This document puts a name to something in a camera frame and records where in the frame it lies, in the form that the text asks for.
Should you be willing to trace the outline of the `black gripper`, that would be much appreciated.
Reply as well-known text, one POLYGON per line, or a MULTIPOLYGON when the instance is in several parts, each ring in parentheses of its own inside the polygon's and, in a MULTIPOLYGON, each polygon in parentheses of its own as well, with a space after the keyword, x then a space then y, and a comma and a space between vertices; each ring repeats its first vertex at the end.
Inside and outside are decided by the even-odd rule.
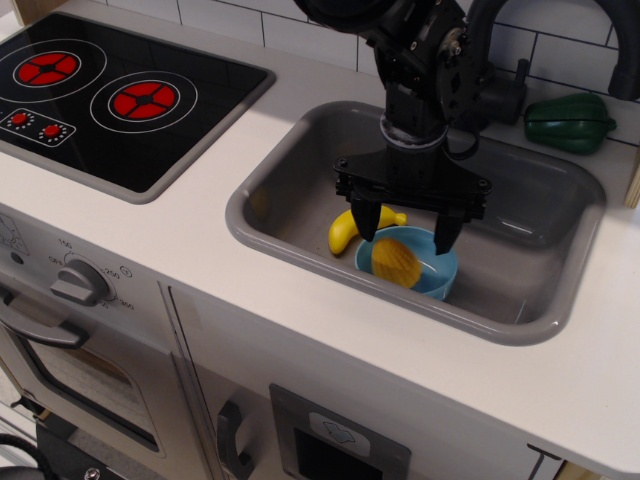
POLYGON ((424 149, 387 143, 371 153, 334 161, 336 193, 351 204, 360 236, 372 241, 384 204, 438 214, 434 232, 437 255, 450 252, 462 227, 485 215, 490 181, 463 166, 479 150, 479 137, 461 151, 444 138, 424 149))

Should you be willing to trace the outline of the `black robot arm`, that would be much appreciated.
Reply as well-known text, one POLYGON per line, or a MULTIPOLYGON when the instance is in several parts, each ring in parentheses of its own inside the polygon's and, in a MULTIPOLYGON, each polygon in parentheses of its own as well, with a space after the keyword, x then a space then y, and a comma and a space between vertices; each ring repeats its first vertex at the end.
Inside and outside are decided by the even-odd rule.
POLYGON ((385 204, 437 215, 439 255, 453 247, 462 226, 483 217, 489 180, 462 167, 479 145, 453 151, 456 122, 477 136, 468 112, 480 76, 462 8, 454 1, 300 1, 310 20, 365 39, 384 85, 380 118, 384 149, 338 158, 337 194, 351 205, 360 235, 371 241, 385 204))

